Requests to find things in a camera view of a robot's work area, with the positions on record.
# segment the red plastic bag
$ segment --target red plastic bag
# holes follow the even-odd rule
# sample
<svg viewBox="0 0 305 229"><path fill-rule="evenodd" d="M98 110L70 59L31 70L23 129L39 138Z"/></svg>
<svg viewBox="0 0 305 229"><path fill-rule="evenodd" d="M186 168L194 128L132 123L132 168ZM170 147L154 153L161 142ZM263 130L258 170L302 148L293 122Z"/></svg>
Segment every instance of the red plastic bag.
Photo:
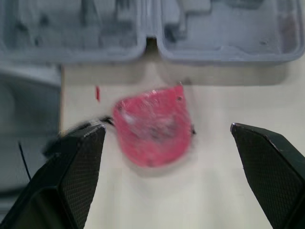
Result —
<svg viewBox="0 0 305 229"><path fill-rule="evenodd" d="M182 85L122 99L113 119L122 151L141 167L173 162L191 143L193 128Z"/></svg>

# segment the white table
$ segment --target white table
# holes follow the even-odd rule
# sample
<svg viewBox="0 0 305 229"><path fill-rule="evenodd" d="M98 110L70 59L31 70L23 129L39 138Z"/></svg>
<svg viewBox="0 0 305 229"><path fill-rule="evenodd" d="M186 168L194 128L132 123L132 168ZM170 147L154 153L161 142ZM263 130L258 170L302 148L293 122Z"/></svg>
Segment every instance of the white table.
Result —
<svg viewBox="0 0 305 229"><path fill-rule="evenodd" d="M305 154L305 58L274 67L197 67L164 62L152 50L130 64L67 66L62 129L111 114L122 97L186 78L197 131L189 155L169 168L138 169L109 127L86 229L271 228L247 184L230 124L281 133Z"/></svg>

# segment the textured gripper pad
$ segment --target textured gripper pad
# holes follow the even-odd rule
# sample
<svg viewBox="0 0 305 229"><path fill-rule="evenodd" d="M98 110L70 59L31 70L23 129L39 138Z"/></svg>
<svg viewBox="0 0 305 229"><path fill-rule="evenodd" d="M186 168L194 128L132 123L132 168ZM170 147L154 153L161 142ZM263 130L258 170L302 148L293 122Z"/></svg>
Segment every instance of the textured gripper pad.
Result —
<svg viewBox="0 0 305 229"><path fill-rule="evenodd" d="M84 139L73 160L61 189L67 209L70 209L78 228L84 228L92 203L100 171L104 128Z"/></svg>
<svg viewBox="0 0 305 229"><path fill-rule="evenodd" d="M263 135L234 128L238 151L247 181L274 229L286 227L304 183Z"/></svg>

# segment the gray plastic case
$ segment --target gray plastic case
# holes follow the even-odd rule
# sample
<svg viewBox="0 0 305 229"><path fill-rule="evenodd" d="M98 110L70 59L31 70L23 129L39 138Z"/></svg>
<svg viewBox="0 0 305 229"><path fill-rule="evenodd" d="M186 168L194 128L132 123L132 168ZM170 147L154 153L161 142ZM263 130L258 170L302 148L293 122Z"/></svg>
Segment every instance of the gray plastic case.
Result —
<svg viewBox="0 0 305 229"><path fill-rule="evenodd" d="M179 62L287 62L304 52L300 0L3 0L0 59L127 62L155 37Z"/></svg>

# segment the wire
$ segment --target wire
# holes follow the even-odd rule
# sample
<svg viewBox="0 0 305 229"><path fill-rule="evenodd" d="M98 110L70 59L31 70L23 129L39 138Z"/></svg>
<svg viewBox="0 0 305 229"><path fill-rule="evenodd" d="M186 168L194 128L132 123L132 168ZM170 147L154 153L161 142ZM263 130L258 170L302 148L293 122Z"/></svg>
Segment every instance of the wire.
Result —
<svg viewBox="0 0 305 229"><path fill-rule="evenodd" d="M21 157L22 157L22 160L23 160L23 164L24 164L25 170L27 171L28 178L29 178L29 180L31 181L32 178L31 178L31 176L30 176L30 173L29 173L29 169L28 169L27 163L25 162L24 154L23 154L23 150L22 150L22 146L21 146L21 143L20 143L20 142L18 142L18 146L19 146L19 150L20 150L20 153L21 153Z"/></svg>

